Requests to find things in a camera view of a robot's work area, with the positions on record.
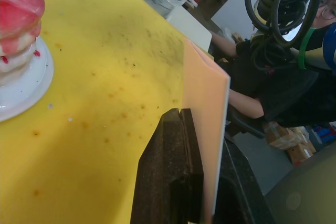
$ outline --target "wall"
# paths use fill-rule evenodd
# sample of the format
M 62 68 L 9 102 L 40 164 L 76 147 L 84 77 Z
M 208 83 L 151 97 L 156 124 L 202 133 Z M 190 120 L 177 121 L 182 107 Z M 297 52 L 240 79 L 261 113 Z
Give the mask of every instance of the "wall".
M 250 38 L 254 33 L 253 25 L 247 15 L 244 0 L 228 0 L 211 19 L 218 27 L 227 27 Z

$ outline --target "white plate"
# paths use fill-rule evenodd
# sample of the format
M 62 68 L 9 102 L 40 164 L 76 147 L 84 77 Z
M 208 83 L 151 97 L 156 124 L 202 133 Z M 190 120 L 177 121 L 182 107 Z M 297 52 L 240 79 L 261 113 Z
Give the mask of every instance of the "white plate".
M 37 37 L 36 48 L 40 57 L 33 56 L 22 77 L 0 87 L 0 122 L 28 110 L 47 92 L 54 74 L 51 53 Z

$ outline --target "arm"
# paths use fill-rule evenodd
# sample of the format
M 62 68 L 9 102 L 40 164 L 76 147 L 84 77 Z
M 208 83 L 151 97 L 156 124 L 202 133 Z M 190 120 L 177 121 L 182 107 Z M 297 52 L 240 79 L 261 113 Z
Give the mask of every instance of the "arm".
M 231 89 L 229 93 L 229 104 L 249 118 L 256 119 L 264 116 L 264 110 L 258 100 Z
M 219 36 L 218 34 L 210 31 L 212 34 L 212 42 L 226 55 L 230 57 L 236 57 L 236 44 L 232 43 L 231 41 Z

